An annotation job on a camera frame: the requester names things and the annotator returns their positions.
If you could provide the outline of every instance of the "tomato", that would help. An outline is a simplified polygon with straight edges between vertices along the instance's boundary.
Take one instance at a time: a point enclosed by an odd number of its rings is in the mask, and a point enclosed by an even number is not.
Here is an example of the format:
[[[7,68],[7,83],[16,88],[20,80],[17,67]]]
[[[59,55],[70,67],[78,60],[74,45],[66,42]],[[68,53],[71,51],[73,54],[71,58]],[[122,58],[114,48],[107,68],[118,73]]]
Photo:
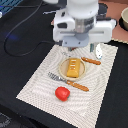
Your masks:
[[[66,101],[70,95],[70,91],[65,87],[58,87],[55,91],[56,97],[61,101]]]

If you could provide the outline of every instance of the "black table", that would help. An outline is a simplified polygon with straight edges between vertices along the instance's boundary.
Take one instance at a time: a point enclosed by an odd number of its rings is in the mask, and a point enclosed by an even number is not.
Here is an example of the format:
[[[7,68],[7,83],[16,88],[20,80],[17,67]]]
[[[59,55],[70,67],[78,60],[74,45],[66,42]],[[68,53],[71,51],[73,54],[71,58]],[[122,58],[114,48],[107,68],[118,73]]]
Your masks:
[[[38,5],[40,0],[24,0],[21,5]],[[23,57],[7,55],[3,41],[7,33],[36,8],[15,8],[0,19],[0,105],[18,115],[34,119],[50,128],[74,128],[71,124],[16,99],[54,44],[42,43],[31,54]],[[7,49],[13,54],[33,49],[40,41],[53,41],[50,26],[53,14],[44,11],[57,7],[42,6],[29,20],[20,25],[9,37]],[[118,47],[110,74],[96,128],[128,128],[128,45],[111,41]]]

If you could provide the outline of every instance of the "yellow utensil handle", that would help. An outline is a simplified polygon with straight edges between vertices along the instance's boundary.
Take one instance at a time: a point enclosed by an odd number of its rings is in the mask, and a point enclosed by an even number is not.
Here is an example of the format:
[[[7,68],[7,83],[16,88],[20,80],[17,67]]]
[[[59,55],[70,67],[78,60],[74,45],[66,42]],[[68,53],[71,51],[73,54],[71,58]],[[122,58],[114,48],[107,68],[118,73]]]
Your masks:
[[[74,82],[69,81],[69,80],[67,80],[67,84],[69,84],[69,85],[71,85],[71,86],[73,86],[73,87],[76,87],[76,88],[78,88],[78,89],[81,89],[81,90],[83,90],[83,91],[89,91],[89,89],[88,89],[87,87],[82,86],[82,85],[77,84],[77,83],[74,83]]]
[[[96,64],[96,65],[100,65],[101,64],[101,62],[97,61],[97,60],[92,60],[92,59],[88,59],[88,58],[85,58],[85,57],[81,57],[81,59],[83,61],[86,61],[86,62],[89,62],[89,63],[93,63],[93,64]]]

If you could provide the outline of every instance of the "silver fork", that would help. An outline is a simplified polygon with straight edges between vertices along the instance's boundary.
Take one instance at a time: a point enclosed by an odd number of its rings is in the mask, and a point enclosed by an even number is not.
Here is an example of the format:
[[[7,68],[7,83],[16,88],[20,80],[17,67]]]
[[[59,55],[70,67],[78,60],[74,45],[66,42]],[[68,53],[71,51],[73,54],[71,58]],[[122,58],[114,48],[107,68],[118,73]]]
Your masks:
[[[57,76],[57,75],[55,75],[55,74],[53,74],[53,73],[51,73],[51,72],[48,73],[48,76],[49,76],[51,79],[53,79],[53,80],[56,80],[56,81],[63,81],[63,82],[65,82],[66,84],[71,85],[71,86],[73,86],[73,87],[76,87],[76,88],[78,88],[78,89],[81,89],[81,90],[83,90],[83,91],[89,91],[89,89],[88,89],[87,87],[82,86],[82,85],[77,84],[77,83],[74,83],[74,82],[69,81],[69,80],[61,79],[59,76]]]
[[[53,79],[53,80],[56,80],[56,81],[63,81],[63,82],[65,82],[65,83],[67,83],[66,80],[62,79],[61,77],[59,77],[59,76],[57,76],[57,75],[55,75],[55,74],[53,74],[53,73],[51,73],[51,72],[48,73],[48,76],[49,76],[51,79]]]

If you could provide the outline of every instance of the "white robot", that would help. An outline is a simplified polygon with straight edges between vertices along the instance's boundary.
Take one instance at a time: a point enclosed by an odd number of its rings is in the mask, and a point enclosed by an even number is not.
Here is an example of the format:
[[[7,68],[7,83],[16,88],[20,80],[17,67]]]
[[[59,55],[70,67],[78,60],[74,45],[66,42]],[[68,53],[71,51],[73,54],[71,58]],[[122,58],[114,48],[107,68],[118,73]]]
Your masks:
[[[107,43],[112,38],[115,19],[97,19],[98,0],[44,0],[62,9],[54,18],[53,39],[59,45],[74,48],[86,47],[88,43]],[[100,44],[96,47],[96,57],[101,59]]]

